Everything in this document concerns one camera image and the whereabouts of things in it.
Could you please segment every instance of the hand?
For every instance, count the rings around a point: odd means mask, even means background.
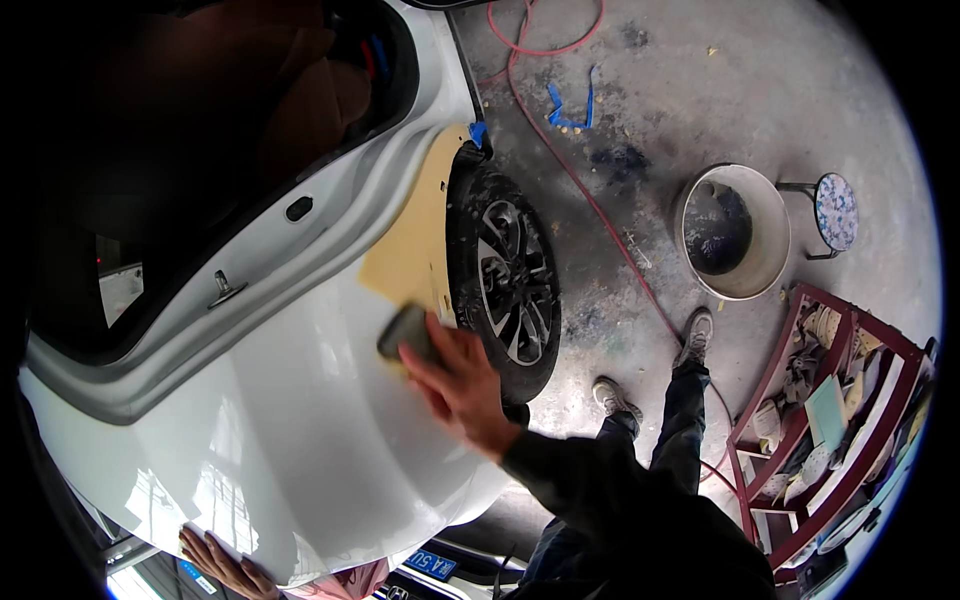
[[[400,344],[412,386],[454,438],[500,463],[520,427],[503,416],[500,375],[487,360],[483,342],[470,331],[444,327],[433,313],[426,315],[426,329],[444,366],[427,363],[409,345]]]
[[[253,561],[244,557],[240,566],[220,547],[210,534],[206,543],[186,527],[180,530],[183,554],[204,575],[219,579],[225,586],[250,600],[278,600],[282,597],[274,582]]]

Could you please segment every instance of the worker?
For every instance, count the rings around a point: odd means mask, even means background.
[[[713,336],[706,308],[690,317],[674,361],[649,469],[634,454],[643,416],[612,380],[599,377],[593,384],[593,397],[607,414],[595,440],[548,438],[504,417],[500,376],[479,337],[446,328],[434,315],[427,315],[426,327],[443,366],[401,345],[411,385],[451,436],[500,465],[556,516],[506,598],[690,597],[718,590],[738,598],[776,597],[763,554],[713,502],[697,495],[709,384],[705,358]],[[251,567],[243,569],[252,585],[248,597],[274,600],[262,595]]]

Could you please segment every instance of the gray shoe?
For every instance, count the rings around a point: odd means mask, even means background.
[[[637,425],[643,423],[643,413],[623,398],[623,390],[609,377],[600,375],[593,382],[593,399],[603,407],[608,417],[613,413],[627,411],[634,415]]]
[[[701,306],[690,315],[690,320],[686,327],[686,342],[680,355],[673,361],[673,368],[676,369],[688,360],[695,363],[704,364],[707,358],[707,349],[710,347],[710,340],[713,338],[713,315],[710,309]]]

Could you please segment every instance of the round stool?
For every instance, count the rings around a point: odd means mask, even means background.
[[[856,239],[860,218],[856,198],[847,180],[836,173],[827,173],[816,183],[777,183],[781,192],[803,192],[813,201],[813,216],[817,220],[820,237],[830,248],[829,254],[807,254],[807,260],[834,258],[845,252]]]

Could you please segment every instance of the cable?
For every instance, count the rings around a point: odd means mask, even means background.
[[[634,275],[636,276],[636,280],[639,282],[640,286],[643,288],[643,291],[646,293],[647,297],[650,299],[650,302],[653,303],[654,309],[656,309],[657,314],[660,316],[660,320],[663,321],[663,324],[665,324],[667,329],[669,329],[670,332],[673,334],[674,339],[681,345],[681,347],[683,347],[683,344],[684,344],[683,337],[681,336],[680,332],[677,331],[676,327],[674,327],[673,324],[670,323],[670,319],[666,316],[666,313],[660,307],[660,303],[657,301],[657,297],[654,295],[653,290],[650,289],[650,286],[647,285],[646,279],[643,278],[643,273],[640,272],[639,267],[636,265],[636,261],[631,256],[630,251],[627,250],[627,246],[623,243],[623,240],[620,239],[620,235],[616,232],[616,228],[610,222],[610,219],[607,218],[606,213],[604,213],[600,205],[596,202],[596,200],[594,200],[593,196],[589,193],[587,188],[584,186],[583,182],[580,181],[580,178],[577,177],[577,174],[573,170],[573,168],[566,162],[563,155],[557,152],[557,150],[553,147],[553,144],[550,143],[550,139],[546,136],[546,133],[544,133],[543,130],[540,128],[540,125],[538,124],[537,119],[534,118],[534,116],[530,113],[530,109],[528,109],[526,104],[524,104],[523,99],[520,97],[520,92],[516,88],[516,81],[514,80],[514,72],[513,72],[514,65],[519,60],[521,54],[538,56],[538,57],[555,56],[555,55],[562,54],[564,52],[569,52],[570,50],[578,48],[582,46],[584,43],[586,43],[587,40],[590,39],[593,36],[593,34],[595,34],[596,31],[600,28],[600,24],[603,22],[604,14],[607,11],[607,1],[600,0],[600,14],[597,16],[596,22],[593,23],[593,27],[591,27],[590,30],[577,41],[567,46],[564,46],[563,48],[557,48],[555,50],[530,50],[527,48],[523,48],[520,44],[523,43],[523,39],[526,38],[527,36],[527,32],[530,29],[530,22],[533,17],[533,8],[537,5],[538,2],[539,0],[523,0],[523,4],[526,7],[526,14],[524,14],[523,21],[520,23],[520,33],[519,33],[519,37],[516,40],[516,44],[512,43],[509,39],[504,37],[503,34],[500,33],[500,30],[498,30],[496,28],[496,25],[493,23],[493,2],[490,2],[487,5],[487,22],[490,24],[490,28],[493,31],[493,33],[497,37],[499,37],[503,43],[505,43],[507,46],[511,48],[511,53],[510,53],[510,57],[507,59],[507,66],[502,71],[493,75],[492,77],[488,77],[487,79],[481,80],[477,83],[488,84],[490,82],[494,82],[500,79],[504,75],[507,76],[507,81],[510,84],[510,89],[514,93],[514,99],[516,100],[516,104],[519,106],[520,110],[523,112],[523,116],[525,116],[527,121],[530,122],[530,126],[534,128],[534,131],[543,141],[543,144],[546,146],[547,150],[549,150],[550,154],[552,154],[554,158],[556,158],[557,161],[560,162],[561,166],[564,168],[566,173],[570,175],[570,178],[580,189],[581,193],[584,195],[584,198],[587,199],[587,202],[589,202],[590,206],[593,208],[593,211],[596,212],[598,217],[600,217],[600,220],[603,222],[604,227],[607,229],[607,233],[610,235],[610,238],[613,240],[614,244],[616,244],[616,246],[619,248],[620,253],[623,254],[623,257],[624,259],[626,259],[627,264],[630,266],[631,270],[634,272]],[[717,398],[719,398],[720,403],[723,406],[724,415],[727,417],[727,426],[728,426],[728,435],[729,435],[729,433],[733,430],[733,422],[730,416],[730,411],[727,409],[727,402],[724,401],[723,397],[720,395],[720,392],[716,389],[716,387],[713,385],[712,382],[710,383],[709,386],[717,395]],[[730,481],[728,481],[726,477],[720,474],[720,471],[718,470],[720,469],[720,467],[724,465],[724,463],[727,461],[728,458],[729,458],[729,451],[727,450],[726,447],[724,447],[723,457],[720,459],[720,462],[717,464],[716,467],[709,465],[705,461],[701,460],[700,461],[701,465],[706,467],[709,472],[703,477],[701,477],[700,481],[701,482],[707,481],[712,475],[716,474],[727,485],[727,487],[731,489],[733,494],[736,495],[736,488],[732,486]]]

